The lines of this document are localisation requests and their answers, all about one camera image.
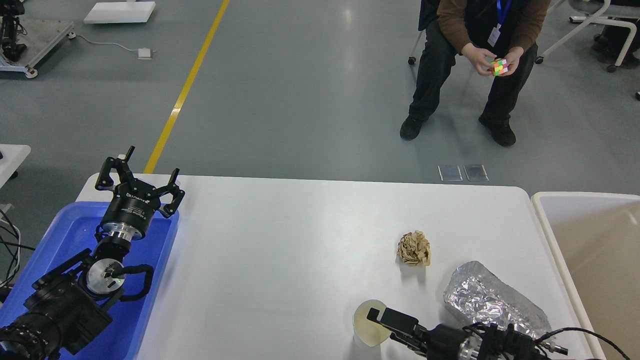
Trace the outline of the person left hand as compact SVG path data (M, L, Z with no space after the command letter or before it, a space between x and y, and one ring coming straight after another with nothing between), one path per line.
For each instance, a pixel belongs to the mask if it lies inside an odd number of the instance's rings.
M503 59L505 59L506 61L507 71L501 74L501 76L505 77L514 75L519 67L521 57L524 55L524 53L525 50L520 46L510 48L510 50L503 57Z

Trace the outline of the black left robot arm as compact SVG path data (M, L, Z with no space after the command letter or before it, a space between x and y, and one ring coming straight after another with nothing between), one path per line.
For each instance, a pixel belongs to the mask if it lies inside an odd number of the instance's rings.
M118 302L143 299L152 288L150 264L125 265L135 240L146 237L155 214L169 219L185 197L179 168L164 186L154 186L131 171L135 147L124 158L107 157L94 185L112 193L96 226L96 248L81 250L32 283L26 312L1 328L3 360L57 360L61 350L77 354L113 321Z

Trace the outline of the person right hand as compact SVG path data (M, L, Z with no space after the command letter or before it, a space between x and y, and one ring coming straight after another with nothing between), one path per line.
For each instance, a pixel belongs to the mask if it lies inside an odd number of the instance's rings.
M461 54L466 57L478 75L493 76L491 62L497 57L493 52L486 48L478 48L469 42L462 47Z

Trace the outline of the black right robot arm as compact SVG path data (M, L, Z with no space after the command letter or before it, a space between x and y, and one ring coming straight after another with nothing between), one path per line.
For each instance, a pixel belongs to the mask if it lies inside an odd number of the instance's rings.
M462 328L439 324L431 330L418 319L397 310L371 307L366 319L390 331L390 339L406 346L426 360L548 360L549 353L564 356L565 347L552 344L551 337L564 332L581 332L598 338L611 346L624 359L629 356L610 339L599 333L576 326L566 326L534 338L515 330L510 323L506 329L496 323L476 322Z

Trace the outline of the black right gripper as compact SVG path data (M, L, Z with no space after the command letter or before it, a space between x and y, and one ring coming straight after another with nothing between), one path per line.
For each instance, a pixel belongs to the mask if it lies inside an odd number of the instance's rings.
M425 330L416 317L391 308L371 307L366 314L368 321L389 331L390 340L407 347L428 360L478 360L481 338L477 328L471 325L454 328L439 324Z

